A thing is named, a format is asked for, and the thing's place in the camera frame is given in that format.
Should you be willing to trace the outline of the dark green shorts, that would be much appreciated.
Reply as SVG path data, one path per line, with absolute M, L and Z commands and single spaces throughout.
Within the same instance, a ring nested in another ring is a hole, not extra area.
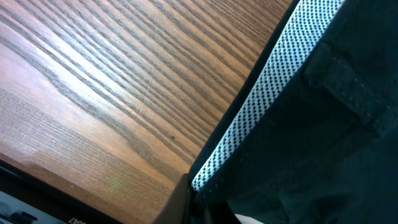
M 294 1 L 190 172 L 190 223 L 397 222 L 397 1 Z

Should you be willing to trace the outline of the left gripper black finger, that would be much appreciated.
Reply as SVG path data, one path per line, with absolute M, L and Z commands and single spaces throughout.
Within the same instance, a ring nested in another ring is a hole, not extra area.
M 190 212 L 189 175 L 183 174 L 152 224 L 187 224 Z

